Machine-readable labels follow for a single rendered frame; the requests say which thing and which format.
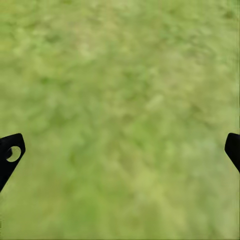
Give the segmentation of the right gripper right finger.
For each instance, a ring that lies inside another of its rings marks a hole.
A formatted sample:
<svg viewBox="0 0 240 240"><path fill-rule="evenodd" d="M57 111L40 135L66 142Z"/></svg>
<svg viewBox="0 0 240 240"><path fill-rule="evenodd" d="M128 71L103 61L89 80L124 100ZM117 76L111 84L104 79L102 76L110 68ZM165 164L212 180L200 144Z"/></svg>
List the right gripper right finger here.
<svg viewBox="0 0 240 240"><path fill-rule="evenodd" d="M224 150L240 172L240 134L229 133Z"/></svg>

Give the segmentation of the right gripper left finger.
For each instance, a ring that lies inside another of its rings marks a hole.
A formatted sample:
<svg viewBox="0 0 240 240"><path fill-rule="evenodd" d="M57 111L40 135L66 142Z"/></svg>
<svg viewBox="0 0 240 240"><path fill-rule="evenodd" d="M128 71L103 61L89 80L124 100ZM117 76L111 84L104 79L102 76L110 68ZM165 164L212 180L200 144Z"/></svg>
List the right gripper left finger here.
<svg viewBox="0 0 240 240"><path fill-rule="evenodd" d="M25 142L21 133L0 138L0 192L25 152Z"/></svg>

